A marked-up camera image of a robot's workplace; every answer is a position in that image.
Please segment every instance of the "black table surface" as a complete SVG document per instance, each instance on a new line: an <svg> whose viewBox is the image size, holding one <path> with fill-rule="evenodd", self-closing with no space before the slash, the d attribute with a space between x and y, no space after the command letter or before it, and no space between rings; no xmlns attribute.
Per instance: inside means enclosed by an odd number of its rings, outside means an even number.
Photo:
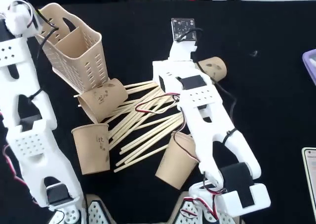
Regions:
<svg viewBox="0 0 316 224"><path fill-rule="evenodd" d="M315 85L302 54L316 47L316 2L164 2L65 5L102 34L111 78L125 85L150 80L152 61L167 59L172 44L170 19L194 18L204 29L196 56L222 58L228 74L221 85L238 98L234 119L257 157L271 207L245 216L246 223L314 223L301 149L315 146ZM33 55L37 43L30 40ZM38 76L50 96L60 149L71 161L85 193L99 195L118 223L168 220L178 191L155 177L163 152L119 173L82 176L71 129L89 124L77 108L75 92L51 71L42 54ZM231 101L223 96L224 105ZM163 145L168 138L158 145ZM111 151L111 166L121 159ZM235 162L214 144L219 167ZM28 189L14 182L0 158L1 223L46 223L52 215L34 205ZM196 168L182 188L201 181Z"/></svg>

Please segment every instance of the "paper cup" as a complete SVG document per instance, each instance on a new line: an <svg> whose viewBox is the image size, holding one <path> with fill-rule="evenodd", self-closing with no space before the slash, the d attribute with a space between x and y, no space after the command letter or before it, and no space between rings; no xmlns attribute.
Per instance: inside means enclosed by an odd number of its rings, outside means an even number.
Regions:
<svg viewBox="0 0 316 224"><path fill-rule="evenodd" d="M207 75L214 78L217 82L226 77L227 68L222 59L219 57L208 58L203 61L199 61L199 64L206 72Z"/></svg>
<svg viewBox="0 0 316 224"><path fill-rule="evenodd" d="M118 108L127 97L123 84L114 78L79 95L78 100L87 116L97 124Z"/></svg>
<svg viewBox="0 0 316 224"><path fill-rule="evenodd" d="M196 156L196 146L191 136L184 133L177 133L176 140L188 152ZM173 134L171 134L168 148L163 155L156 176L176 189L181 189L196 165L197 162L190 158L186 152L175 143Z"/></svg>
<svg viewBox="0 0 316 224"><path fill-rule="evenodd" d="M107 124L90 124L71 131L83 175L110 169Z"/></svg>

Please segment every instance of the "purple container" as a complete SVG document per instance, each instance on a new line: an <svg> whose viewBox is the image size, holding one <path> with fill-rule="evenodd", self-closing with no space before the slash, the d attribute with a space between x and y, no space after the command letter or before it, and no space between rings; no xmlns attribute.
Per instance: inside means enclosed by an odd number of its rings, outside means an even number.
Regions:
<svg viewBox="0 0 316 224"><path fill-rule="evenodd" d="M316 85L316 49L305 52L303 54L303 62L314 84Z"/></svg>

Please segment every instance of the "plastic basket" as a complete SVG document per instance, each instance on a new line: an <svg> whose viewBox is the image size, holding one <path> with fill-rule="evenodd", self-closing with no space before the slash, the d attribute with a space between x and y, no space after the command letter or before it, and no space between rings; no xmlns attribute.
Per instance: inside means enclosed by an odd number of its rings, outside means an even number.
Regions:
<svg viewBox="0 0 316 224"><path fill-rule="evenodd" d="M80 94L105 83L108 72L101 34L59 4L48 4L41 13L59 28L43 46L53 71ZM73 31L69 22L75 27ZM52 27L44 23L42 33L36 35L38 42L51 30Z"/></svg>

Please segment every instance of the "white robotic arm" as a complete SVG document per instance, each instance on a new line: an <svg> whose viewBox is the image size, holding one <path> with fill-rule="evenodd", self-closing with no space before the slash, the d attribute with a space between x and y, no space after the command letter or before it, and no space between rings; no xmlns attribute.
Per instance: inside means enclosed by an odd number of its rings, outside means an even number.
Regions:
<svg viewBox="0 0 316 224"><path fill-rule="evenodd" d="M8 128L6 139L38 205L63 212L62 223L83 224L86 223L83 192L52 133L57 128L56 117L48 95L40 88L27 45L27 38L41 29L38 16L28 2L0 0L0 108ZM10 65L16 66L18 78L11 76ZM21 119L19 95L31 98L40 114ZM58 182L45 186L46 177L54 177Z"/></svg>
<svg viewBox="0 0 316 224"><path fill-rule="evenodd" d="M261 175L261 168L252 153L244 136L235 129L224 106L222 99L213 85L210 77L199 69L191 60L191 52L196 50L196 33L192 31L178 42L181 34L194 29L193 19L172 19L172 31L174 42L168 60L153 62L153 80L166 92L180 94L179 110L184 114L186 123L196 144L196 154L200 161L199 169L207 179L215 186L215 190L227 188L227 181L213 158L213 142L222 142L240 163L247 166L247 172L252 179ZM241 167L229 167L235 172L243 172ZM266 208L270 205L270 198L263 184L253 184L248 187L253 199L252 205L242 205L236 190L218 195L216 206L219 211L232 217L240 216L249 212ZM201 190L191 188L193 196L199 197Z"/></svg>

